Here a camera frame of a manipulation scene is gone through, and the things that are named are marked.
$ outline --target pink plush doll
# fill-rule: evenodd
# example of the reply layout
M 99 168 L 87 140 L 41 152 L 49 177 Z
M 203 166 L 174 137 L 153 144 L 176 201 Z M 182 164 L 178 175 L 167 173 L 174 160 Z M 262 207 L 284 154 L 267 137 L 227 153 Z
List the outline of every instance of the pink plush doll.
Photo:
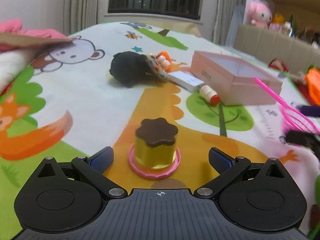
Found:
M 249 15 L 251 24 L 262 29 L 268 29 L 272 20 L 272 13 L 269 7 L 260 0 L 249 3 Z

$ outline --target bed sheet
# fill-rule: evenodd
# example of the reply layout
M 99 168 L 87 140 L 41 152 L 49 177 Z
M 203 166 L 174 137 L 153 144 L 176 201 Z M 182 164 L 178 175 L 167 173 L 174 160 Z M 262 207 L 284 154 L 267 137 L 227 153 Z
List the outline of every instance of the bed sheet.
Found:
M 183 71 L 188 70 L 195 50 L 242 57 L 266 67 L 263 63 L 194 35 L 136 23 L 95 25 L 71 37 L 73 45 L 38 57 L 0 97 L 0 118 L 4 113 L 10 117 L 0 124 L 1 240 L 11 239 L 20 230 L 13 202 L 44 157 L 68 162 L 105 146 L 113 147 L 115 159 L 104 175 L 128 192 L 132 188 L 198 188 L 218 175 L 208 163 L 211 147 L 252 162 L 277 157 L 308 202 L 300 228 L 308 232 L 314 183 L 320 174 L 318 161 L 309 150 L 284 143 L 277 105 L 223 107 L 225 123 L 219 127 L 219 109 L 204 104 L 196 93 L 170 82 L 128 89 L 108 71 L 113 55 L 123 51 L 167 51 L 174 59 L 173 68 Z M 281 96 L 289 104 L 305 103 L 289 80 L 284 80 Z M 181 163 L 170 178 L 152 181 L 137 176 L 127 156 L 140 122 L 158 117 L 178 127 Z M 227 136 L 221 136 L 223 129 Z

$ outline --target pink box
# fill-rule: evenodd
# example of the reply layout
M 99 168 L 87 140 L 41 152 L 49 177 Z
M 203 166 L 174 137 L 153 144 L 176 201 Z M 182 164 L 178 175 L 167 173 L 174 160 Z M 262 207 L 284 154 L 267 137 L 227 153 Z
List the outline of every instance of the pink box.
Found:
M 282 82 L 261 68 L 237 57 L 195 51 L 191 72 L 212 87 L 226 106 L 273 105 L 276 101 L 254 81 L 258 77 L 276 94 Z

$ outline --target pink scalloped plate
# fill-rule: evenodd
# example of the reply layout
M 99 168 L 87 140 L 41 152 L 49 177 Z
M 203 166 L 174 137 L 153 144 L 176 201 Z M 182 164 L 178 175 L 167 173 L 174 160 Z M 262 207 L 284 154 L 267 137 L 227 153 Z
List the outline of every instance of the pink scalloped plate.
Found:
M 165 179 L 174 173 L 174 171 L 178 168 L 181 160 L 181 155 L 180 151 L 178 148 L 176 148 L 176 158 L 173 161 L 173 163 L 167 167 L 164 168 L 161 171 L 155 171 L 153 172 L 152 169 L 148 169 L 148 172 L 143 171 L 142 169 L 139 168 L 139 165 L 136 163 L 134 159 L 134 144 L 132 145 L 131 149 L 129 150 L 129 163 L 133 171 L 138 174 L 139 176 L 145 178 L 145 179 Z

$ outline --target gray gripper base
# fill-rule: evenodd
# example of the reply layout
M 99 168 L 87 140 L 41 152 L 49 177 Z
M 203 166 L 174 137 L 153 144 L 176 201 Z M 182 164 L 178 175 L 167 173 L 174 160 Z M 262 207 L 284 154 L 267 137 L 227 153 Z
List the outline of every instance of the gray gripper base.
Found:
M 135 189 L 111 200 L 102 214 L 78 230 L 45 234 L 24 230 L 18 240 L 306 240 L 296 229 L 277 234 L 246 231 L 226 220 L 215 203 L 186 189 Z

